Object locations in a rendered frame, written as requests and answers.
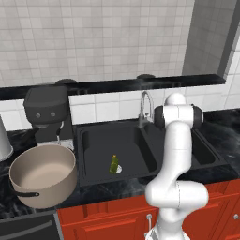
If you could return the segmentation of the red cupboard door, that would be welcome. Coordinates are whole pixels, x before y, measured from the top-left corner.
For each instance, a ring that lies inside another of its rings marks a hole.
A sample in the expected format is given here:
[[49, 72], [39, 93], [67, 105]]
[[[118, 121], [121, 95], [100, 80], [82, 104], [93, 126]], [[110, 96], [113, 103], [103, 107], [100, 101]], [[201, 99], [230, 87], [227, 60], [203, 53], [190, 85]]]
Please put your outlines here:
[[146, 216], [155, 224], [158, 209], [142, 195], [62, 208], [57, 214], [64, 240], [144, 240]]
[[235, 195], [227, 192], [230, 182], [208, 184], [208, 204], [186, 217], [183, 230], [191, 240], [216, 240], [218, 228], [222, 228], [233, 210]]
[[232, 180], [225, 194], [232, 195], [233, 201], [229, 203], [230, 213], [224, 221], [220, 240], [240, 240], [240, 219], [233, 219], [234, 214], [240, 217], [240, 179]]

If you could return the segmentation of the grey metal container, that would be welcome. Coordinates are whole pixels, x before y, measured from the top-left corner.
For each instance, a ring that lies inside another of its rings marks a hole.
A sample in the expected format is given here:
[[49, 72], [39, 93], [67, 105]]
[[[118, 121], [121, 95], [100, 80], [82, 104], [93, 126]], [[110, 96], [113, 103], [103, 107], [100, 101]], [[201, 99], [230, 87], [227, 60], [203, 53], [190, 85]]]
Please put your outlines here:
[[13, 147], [10, 144], [2, 117], [0, 116], [0, 161], [4, 161], [13, 154]]

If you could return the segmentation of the black dishwasher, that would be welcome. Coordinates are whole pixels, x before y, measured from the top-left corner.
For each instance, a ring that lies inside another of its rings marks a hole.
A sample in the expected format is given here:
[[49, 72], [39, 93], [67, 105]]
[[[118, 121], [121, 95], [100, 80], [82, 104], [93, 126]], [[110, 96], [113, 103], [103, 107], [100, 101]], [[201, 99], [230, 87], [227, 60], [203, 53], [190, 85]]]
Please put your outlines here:
[[53, 222], [51, 227], [11, 240], [64, 240], [60, 221], [55, 210], [0, 219], [0, 236], [27, 230], [50, 220]]

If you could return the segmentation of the black stone ledge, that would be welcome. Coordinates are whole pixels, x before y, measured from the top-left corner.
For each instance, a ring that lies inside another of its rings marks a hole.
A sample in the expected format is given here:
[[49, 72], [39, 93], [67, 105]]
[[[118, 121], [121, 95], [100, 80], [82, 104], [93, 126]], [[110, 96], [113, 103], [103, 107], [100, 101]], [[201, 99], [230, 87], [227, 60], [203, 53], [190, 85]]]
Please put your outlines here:
[[100, 82], [75, 82], [66, 84], [68, 94], [88, 95], [114, 92], [155, 90], [165, 88], [224, 84], [226, 80], [216, 74], [172, 76], [152, 79], [129, 79]]

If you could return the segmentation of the black double-basin sink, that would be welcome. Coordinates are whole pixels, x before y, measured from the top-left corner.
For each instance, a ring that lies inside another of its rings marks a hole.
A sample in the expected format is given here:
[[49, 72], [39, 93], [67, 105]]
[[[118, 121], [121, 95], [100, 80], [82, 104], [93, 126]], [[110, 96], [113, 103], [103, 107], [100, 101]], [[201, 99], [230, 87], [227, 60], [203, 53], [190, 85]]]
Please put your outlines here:
[[[76, 138], [82, 187], [152, 176], [161, 169], [165, 131], [152, 123], [139, 127], [132, 119], [81, 126]], [[113, 155], [116, 173], [110, 172]]]

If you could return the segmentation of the black coffee machine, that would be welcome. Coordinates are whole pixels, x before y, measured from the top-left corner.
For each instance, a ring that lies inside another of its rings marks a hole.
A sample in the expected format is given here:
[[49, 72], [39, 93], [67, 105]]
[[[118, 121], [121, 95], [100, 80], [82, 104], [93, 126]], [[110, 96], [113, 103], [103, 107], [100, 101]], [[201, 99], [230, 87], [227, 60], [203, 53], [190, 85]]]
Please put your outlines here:
[[68, 89], [64, 85], [31, 88], [23, 106], [33, 127], [22, 137], [23, 142], [34, 137], [37, 145], [55, 143], [73, 149]]

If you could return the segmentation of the green cucumber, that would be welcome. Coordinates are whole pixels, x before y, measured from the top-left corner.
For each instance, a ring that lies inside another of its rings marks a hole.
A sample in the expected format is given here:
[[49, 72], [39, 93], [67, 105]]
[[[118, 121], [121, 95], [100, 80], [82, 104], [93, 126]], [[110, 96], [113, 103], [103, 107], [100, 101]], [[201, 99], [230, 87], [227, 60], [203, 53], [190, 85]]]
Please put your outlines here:
[[111, 166], [110, 166], [110, 172], [111, 173], [116, 173], [117, 172], [117, 168], [118, 168], [118, 158], [116, 155], [112, 156], [112, 162], [111, 162]]

